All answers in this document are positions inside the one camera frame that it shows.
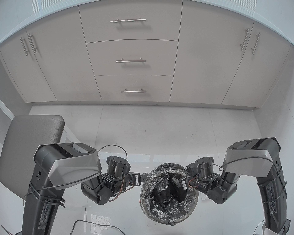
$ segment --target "drawer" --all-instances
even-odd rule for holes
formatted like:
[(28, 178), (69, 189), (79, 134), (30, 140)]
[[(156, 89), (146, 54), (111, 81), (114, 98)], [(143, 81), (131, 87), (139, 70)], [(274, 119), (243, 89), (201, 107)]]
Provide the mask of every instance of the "drawer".
[[(179, 38), (182, 0), (103, 0), (79, 8), (86, 42)], [(110, 23), (139, 18), (146, 21)]]
[[(173, 76), (177, 41), (118, 40), (87, 43), (94, 75)], [(123, 62), (144, 60), (145, 62)]]
[(109, 75), (95, 76), (103, 101), (169, 102), (173, 76)]

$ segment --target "gray upholstered chair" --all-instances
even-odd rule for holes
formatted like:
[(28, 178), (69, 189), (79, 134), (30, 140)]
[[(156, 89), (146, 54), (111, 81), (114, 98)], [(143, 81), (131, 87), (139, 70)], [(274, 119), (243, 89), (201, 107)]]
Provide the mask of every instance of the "gray upholstered chair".
[(28, 192), (39, 145), (59, 143), (64, 128), (62, 116), (16, 116), (7, 131), (0, 157), (0, 182), (23, 198)]

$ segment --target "bottom drawer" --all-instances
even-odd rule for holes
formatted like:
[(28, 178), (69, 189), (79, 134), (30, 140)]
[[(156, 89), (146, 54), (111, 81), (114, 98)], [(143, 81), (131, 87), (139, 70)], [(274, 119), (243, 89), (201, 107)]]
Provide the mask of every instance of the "bottom drawer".
[[(103, 101), (169, 102), (173, 83), (173, 76), (159, 75), (102, 75), (95, 78)], [(121, 92), (126, 89), (140, 92)]]

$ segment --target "cabinet handle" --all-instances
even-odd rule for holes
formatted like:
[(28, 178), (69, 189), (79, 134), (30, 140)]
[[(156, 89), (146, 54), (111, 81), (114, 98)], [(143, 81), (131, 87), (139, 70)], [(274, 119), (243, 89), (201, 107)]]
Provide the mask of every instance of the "cabinet handle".
[(242, 44), (240, 44), (240, 46), (242, 47), (242, 48), (241, 48), (241, 51), (243, 51), (243, 50), (244, 50), (244, 48), (245, 48), (245, 44), (246, 44), (246, 41), (247, 41), (247, 37), (248, 37), (249, 31), (250, 31), (250, 29), (249, 29), (249, 28), (247, 28), (247, 30), (245, 29), (246, 36), (245, 36), (245, 38), (244, 38), (243, 45), (242, 45)]
[(146, 21), (146, 19), (129, 19), (129, 20), (120, 20), (120, 19), (117, 19), (117, 20), (113, 20), (113, 21), (110, 21), (110, 23), (123, 23), (123, 22), (136, 22), (136, 21)]
[(32, 49), (33, 49), (33, 52), (34, 52), (34, 54), (37, 54), (37, 52), (36, 52), (36, 49), (37, 49), (37, 48), (34, 46), (34, 44), (33, 44), (33, 40), (32, 40), (32, 36), (33, 36), (33, 35), (28, 34), (28, 36), (29, 36), (29, 41), (30, 41), (31, 47), (32, 47)]
[(255, 52), (255, 50), (256, 50), (257, 43), (258, 43), (259, 38), (260, 38), (260, 33), (256, 34), (256, 36), (257, 36), (257, 40), (256, 40), (256, 43), (255, 43), (255, 45), (254, 45), (254, 48), (251, 47), (251, 49), (253, 50), (253, 51), (252, 51), (252, 55), (254, 55), (254, 52)]
[(22, 47), (24, 49), (24, 52), (25, 52), (26, 56), (28, 57), (29, 56), (28, 55), (29, 50), (26, 50), (26, 47), (24, 46), (24, 40), (25, 39), (22, 39), (22, 37), (20, 37), (20, 41), (21, 41)]
[(122, 90), (121, 93), (144, 93), (147, 92), (146, 90), (128, 90), (127, 88), (125, 90)]
[(132, 62), (146, 62), (146, 60), (143, 60), (142, 58), (140, 58), (139, 60), (124, 60), (123, 58), (121, 58), (121, 60), (119, 61), (115, 61), (115, 63), (132, 63)]

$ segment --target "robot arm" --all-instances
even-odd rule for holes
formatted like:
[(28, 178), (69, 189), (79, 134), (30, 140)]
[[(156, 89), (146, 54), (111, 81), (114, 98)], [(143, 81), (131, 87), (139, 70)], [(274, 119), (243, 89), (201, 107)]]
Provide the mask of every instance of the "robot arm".
[(188, 184), (222, 204), (237, 190), (241, 174), (256, 177), (265, 216), (263, 234), (285, 234), (290, 220), (279, 152), (276, 138), (236, 142), (227, 148), (221, 175), (213, 172), (212, 157), (200, 158), (187, 166)]
[(22, 231), (17, 235), (49, 235), (58, 206), (64, 206), (65, 188), (82, 183), (82, 192), (99, 205), (139, 186), (147, 173), (130, 173), (131, 166), (121, 157), (107, 158), (107, 173), (101, 174), (96, 149), (81, 143), (40, 145), (24, 208)]

